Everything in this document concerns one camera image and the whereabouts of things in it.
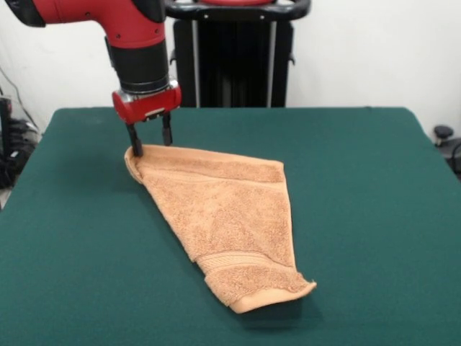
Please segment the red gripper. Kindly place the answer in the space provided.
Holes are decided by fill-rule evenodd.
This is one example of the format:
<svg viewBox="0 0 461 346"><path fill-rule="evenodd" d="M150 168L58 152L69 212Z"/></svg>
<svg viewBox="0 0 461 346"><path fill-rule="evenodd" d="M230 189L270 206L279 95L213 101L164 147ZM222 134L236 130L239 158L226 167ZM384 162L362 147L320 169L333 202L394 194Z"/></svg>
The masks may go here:
<svg viewBox="0 0 461 346"><path fill-rule="evenodd" d="M133 155L143 156L143 146L133 124L162 115L162 136L165 146L173 142L171 111L178 108L182 92L178 81L170 81L167 88L153 94L134 95L118 90L112 93L112 103L119 117L127 124Z"/></svg>

